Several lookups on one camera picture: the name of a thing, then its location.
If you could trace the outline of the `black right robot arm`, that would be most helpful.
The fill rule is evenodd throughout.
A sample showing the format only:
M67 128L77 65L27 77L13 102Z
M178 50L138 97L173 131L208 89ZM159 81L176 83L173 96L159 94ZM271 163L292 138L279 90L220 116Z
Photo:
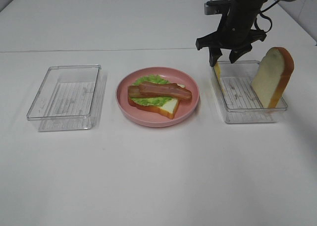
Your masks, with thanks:
M210 0L204 4L206 15L221 14L215 32L196 40L196 48L207 47L210 53L210 66L214 67L222 56L221 49L231 50L229 60L234 63L252 49L252 43L266 38L266 31L256 27L257 15L262 15L261 7L267 0Z

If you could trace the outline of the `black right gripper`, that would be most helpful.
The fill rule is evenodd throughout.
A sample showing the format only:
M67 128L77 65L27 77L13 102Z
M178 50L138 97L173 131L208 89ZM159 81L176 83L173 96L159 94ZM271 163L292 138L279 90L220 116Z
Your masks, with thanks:
M252 29L262 5L262 2L232 2L228 13L221 14L217 30L196 40L198 50L209 47L211 67L222 56L221 49L230 49L230 63L235 63L252 50L252 46L248 45L265 40L264 30Z

